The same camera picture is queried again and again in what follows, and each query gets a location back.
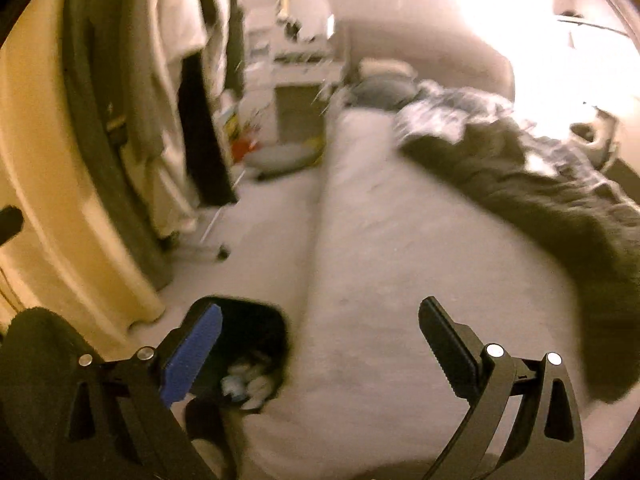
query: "white bed sheet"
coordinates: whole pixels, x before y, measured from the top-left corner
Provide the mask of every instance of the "white bed sheet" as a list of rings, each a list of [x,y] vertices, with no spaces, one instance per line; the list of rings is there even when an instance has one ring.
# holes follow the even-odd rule
[[[402,158],[392,121],[347,109],[330,134],[306,317],[280,395],[243,421],[245,479],[338,480],[435,459],[468,405],[418,328],[430,295],[513,356],[560,353],[584,403],[564,271]]]

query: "round mirror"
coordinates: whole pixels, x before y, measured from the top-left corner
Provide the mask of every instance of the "round mirror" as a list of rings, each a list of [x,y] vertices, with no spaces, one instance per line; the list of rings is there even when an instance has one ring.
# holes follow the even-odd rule
[[[334,33],[334,16],[329,0],[280,0],[278,21],[291,41],[314,41]]]

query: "carpeted floor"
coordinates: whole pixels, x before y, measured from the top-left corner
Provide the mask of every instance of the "carpeted floor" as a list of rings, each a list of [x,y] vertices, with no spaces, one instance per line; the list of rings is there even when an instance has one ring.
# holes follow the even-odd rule
[[[610,176],[631,196],[629,186],[637,186],[635,189],[640,192],[640,179],[636,184],[616,171]],[[167,311],[152,325],[133,327],[132,334],[140,345],[157,345],[180,324],[191,303],[207,294],[278,304],[287,312],[295,333],[304,313],[312,273],[320,192],[321,171],[315,168],[270,182],[245,180],[239,187],[239,203],[219,218],[206,249],[189,248],[200,238],[201,233],[196,233],[185,238],[175,251],[176,276],[161,293]],[[221,244],[230,249],[224,262],[216,260]],[[184,404],[173,407],[178,420]],[[614,405],[593,406],[583,419],[587,478],[606,460],[639,404],[640,388],[636,387]]]

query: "dark gray blanket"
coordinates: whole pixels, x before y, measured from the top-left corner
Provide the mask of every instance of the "dark gray blanket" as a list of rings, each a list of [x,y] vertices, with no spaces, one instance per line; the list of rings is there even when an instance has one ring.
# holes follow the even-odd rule
[[[433,88],[398,114],[402,151],[564,265],[590,393],[619,399],[640,376],[640,209],[581,152],[527,131],[504,99]],[[544,174],[527,165],[532,154]]]

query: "red object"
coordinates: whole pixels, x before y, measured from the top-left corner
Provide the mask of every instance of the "red object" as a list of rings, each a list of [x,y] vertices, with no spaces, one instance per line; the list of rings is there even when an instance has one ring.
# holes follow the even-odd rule
[[[260,144],[257,140],[241,138],[234,140],[231,143],[231,155],[234,158],[234,163],[241,162],[244,156],[249,152],[254,152],[260,149]]]

